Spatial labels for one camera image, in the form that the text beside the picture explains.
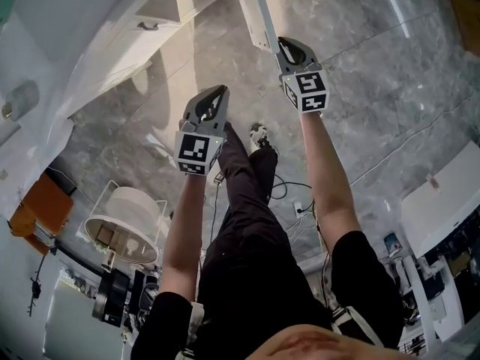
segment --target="black sleeve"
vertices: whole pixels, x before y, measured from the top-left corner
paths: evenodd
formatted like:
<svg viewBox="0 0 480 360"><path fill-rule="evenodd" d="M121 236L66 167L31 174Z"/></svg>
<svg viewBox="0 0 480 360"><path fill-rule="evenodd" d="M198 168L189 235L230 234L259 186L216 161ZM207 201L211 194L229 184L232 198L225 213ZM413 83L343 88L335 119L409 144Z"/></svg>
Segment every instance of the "black sleeve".
<svg viewBox="0 0 480 360"><path fill-rule="evenodd" d="M349 232L335 244L331 289L341 305L367 320L385 347L397 348L404 328L401 297L362 232Z"/></svg>
<svg viewBox="0 0 480 360"><path fill-rule="evenodd" d="M133 345L131 360L174 360L187 341L192 305L183 296L160 293Z"/></svg>

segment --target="forearm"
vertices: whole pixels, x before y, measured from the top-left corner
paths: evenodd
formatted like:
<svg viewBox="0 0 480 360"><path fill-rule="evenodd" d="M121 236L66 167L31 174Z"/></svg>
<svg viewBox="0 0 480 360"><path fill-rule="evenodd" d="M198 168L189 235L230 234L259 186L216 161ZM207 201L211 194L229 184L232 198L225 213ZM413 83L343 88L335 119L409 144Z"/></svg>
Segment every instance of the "forearm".
<svg viewBox="0 0 480 360"><path fill-rule="evenodd" d="M352 191L318 112L300 116L317 220L330 250L350 230L358 230Z"/></svg>
<svg viewBox="0 0 480 360"><path fill-rule="evenodd" d="M202 248L203 197L206 178L187 175L163 252L161 292L173 291L193 299Z"/></svg>

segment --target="shoe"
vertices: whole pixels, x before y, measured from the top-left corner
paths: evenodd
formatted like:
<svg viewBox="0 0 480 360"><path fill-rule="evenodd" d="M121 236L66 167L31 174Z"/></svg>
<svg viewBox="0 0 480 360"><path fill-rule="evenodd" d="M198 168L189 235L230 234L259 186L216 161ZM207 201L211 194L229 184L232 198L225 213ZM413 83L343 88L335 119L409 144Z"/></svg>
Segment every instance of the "shoe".
<svg viewBox="0 0 480 360"><path fill-rule="evenodd" d="M272 147L268 130L262 123L255 123L250 127L250 149L255 152L265 147Z"/></svg>

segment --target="tiled floor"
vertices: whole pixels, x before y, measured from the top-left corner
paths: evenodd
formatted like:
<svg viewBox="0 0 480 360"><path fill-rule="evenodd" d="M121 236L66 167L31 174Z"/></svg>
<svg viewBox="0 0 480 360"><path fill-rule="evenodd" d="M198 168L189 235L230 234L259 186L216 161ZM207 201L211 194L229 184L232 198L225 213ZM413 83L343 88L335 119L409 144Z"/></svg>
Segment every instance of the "tiled floor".
<svg viewBox="0 0 480 360"><path fill-rule="evenodd" d="M268 0L277 35L309 44L328 71L330 107L324 121L342 160L361 226L379 257L391 231L402 240L400 201L480 136L480 61L465 52L449 0ZM95 201L103 186L143 189L173 209L183 181L168 157L178 120L200 89L226 84L229 120L243 140L264 122L280 152L277 173L306 182L298 117L278 88L274 58L250 41L238 0L219 0L186 25L134 79L74 115L76 127L58 162ZM75 232L92 203L76 193L64 241L95 262ZM272 200L280 222L296 221L289 187ZM215 187L207 190L203 241L208 246ZM227 208L220 188L214 234ZM318 258L308 217L289 231L299 262Z"/></svg>

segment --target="cabinet handle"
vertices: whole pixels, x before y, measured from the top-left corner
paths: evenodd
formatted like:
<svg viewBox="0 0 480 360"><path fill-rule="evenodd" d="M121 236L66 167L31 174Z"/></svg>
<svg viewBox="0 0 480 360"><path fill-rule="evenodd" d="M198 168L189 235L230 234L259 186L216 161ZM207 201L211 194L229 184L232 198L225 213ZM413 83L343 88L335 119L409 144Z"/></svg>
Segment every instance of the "cabinet handle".
<svg viewBox="0 0 480 360"><path fill-rule="evenodd" d="M144 22L141 22L139 25L136 26L137 28L141 28L144 31L158 31L160 28L158 28L158 24L155 24L152 27L148 27L145 25Z"/></svg>

